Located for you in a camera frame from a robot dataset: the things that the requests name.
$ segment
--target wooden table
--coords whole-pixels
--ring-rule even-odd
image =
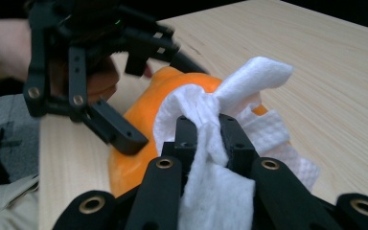
[[[256,56],[291,64],[290,80],[263,100],[282,115],[291,144],[321,169],[313,194],[330,203],[344,193],[368,195],[368,28],[274,0],[160,23],[175,28],[182,50],[213,76],[224,79]],[[126,56],[115,60],[122,72]],[[126,111],[148,83],[122,76],[109,103]],[[43,118],[40,134],[40,229],[51,229],[76,196],[109,191],[110,146],[58,116]]]

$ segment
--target light wood surface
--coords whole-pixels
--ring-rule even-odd
[[[160,22],[210,74],[225,78],[250,58],[291,64],[286,85],[263,92],[283,117],[291,144],[321,174],[312,193],[330,203],[368,195],[368,28],[280,1],[250,0]],[[126,56],[115,56],[123,72]],[[156,70],[160,63],[152,61]],[[124,112],[149,81],[122,76],[109,103]],[[40,136],[40,229],[89,190],[109,190],[104,144],[86,126],[46,116]]]

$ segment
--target orange object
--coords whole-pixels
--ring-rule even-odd
[[[221,79],[206,74],[184,74],[170,66],[161,68],[153,75],[149,88],[124,115],[149,139],[149,142],[135,155],[123,155],[116,149],[112,149],[109,156],[110,187],[115,197],[138,186],[143,179],[149,161],[157,157],[152,129],[154,119],[164,99],[174,89],[185,84],[197,84],[205,92],[212,93],[221,82]],[[260,105],[254,108],[253,112],[257,115],[263,115],[267,109]]]

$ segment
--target white cloth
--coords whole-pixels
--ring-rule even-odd
[[[180,202],[179,230],[251,229],[255,183],[225,168],[228,157],[220,136],[220,113],[237,119],[260,156],[282,160],[311,189],[319,170],[287,144],[289,135],[280,115],[274,110],[263,116],[251,112],[261,103],[260,91],[283,85],[291,73],[287,64],[254,57],[212,94],[187,84],[162,102],[153,128],[159,155],[163,143],[174,140],[179,116],[186,116],[197,129],[195,160]]]

